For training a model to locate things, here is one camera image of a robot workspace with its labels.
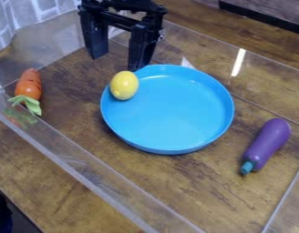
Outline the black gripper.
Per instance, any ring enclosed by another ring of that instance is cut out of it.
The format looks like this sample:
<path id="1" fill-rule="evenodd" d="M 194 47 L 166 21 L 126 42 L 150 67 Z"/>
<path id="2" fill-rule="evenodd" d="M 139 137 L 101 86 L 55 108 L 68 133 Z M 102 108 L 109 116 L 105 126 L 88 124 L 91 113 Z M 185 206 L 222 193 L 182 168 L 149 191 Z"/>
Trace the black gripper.
<path id="1" fill-rule="evenodd" d="M 146 13 L 142 20 L 149 25 L 110 11 Z M 109 24 L 131 30 L 129 70 L 137 71 L 151 62 L 161 39 L 163 16 L 169 10 L 153 0 L 82 0 L 79 6 L 80 25 L 88 53 L 94 59 L 109 53 Z"/>

